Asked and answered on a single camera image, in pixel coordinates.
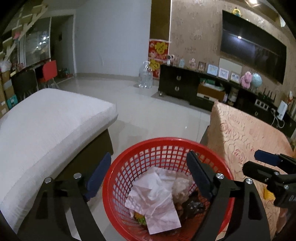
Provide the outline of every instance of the teal box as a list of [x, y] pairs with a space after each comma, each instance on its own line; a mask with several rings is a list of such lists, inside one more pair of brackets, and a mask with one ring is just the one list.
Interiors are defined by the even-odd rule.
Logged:
[[9, 98], [6, 102], [8, 108], [11, 110], [17, 104], [17, 96], [14, 95], [13, 97]]

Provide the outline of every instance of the chair leg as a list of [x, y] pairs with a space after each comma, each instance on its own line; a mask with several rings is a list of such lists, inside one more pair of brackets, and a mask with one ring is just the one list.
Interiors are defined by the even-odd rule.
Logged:
[[55, 86], [58, 90], [60, 90], [60, 87], [57, 85], [57, 83], [54, 81], [54, 79], [52, 79], [52, 81], [54, 82], [54, 86]]

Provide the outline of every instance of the red paper with yellow flower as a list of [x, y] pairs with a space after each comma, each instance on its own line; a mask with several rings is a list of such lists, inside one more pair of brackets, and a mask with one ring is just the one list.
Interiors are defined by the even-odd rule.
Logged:
[[148, 60], [153, 70], [153, 77], [159, 79], [160, 65], [167, 61], [169, 42], [161, 39], [149, 40]]

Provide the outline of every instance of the white picture frame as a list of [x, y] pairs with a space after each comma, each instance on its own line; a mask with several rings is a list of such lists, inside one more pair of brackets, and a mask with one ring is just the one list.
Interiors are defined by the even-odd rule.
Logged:
[[231, 74], [230, 74], [230, 80], [239, 84], [240, 75], [237, 74], [237, 73], [235, 73], [235, 72], [231, 72]]
[[207, 67], [207, 74], [214, 75], [217, 77], [218, 74], [218, 67], [215, 65], [209, 64]]
[[220, 68], [219, 69], [219, 74], [218, 74], [218, 77], [219, 78], [228, 80], [228, 75], [229, 75], [229, 71], [228, 70], [223, 69], [223, 68]]

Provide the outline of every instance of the wallpapered wall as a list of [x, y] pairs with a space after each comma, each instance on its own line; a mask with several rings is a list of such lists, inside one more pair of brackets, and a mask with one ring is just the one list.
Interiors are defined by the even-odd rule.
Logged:
[[[283, 85], [261, 74], [263, 84], [258, 88], [259, 91], [263, 91], [266, 87], [268, 91], [276, 93], [275, 105], [278, 106], [290, 90], [296, 95], [296, 40], [287, 37], [272, 23], [247, 9], [222, 0], [173, 0], [169, 52], [184, 57], [186, 63], [189, 59], [195, 58], [197, 63], [203, 61], [218, 66], [220, 57], [225, 58], [225, 55], [220, 53], [222, 10], [232, 12], [235, 7], [241, 10], [243, 18], [264, 29], [287, 46]], [[242, 74], [246, 71], [256, 72], [243, 65]]]

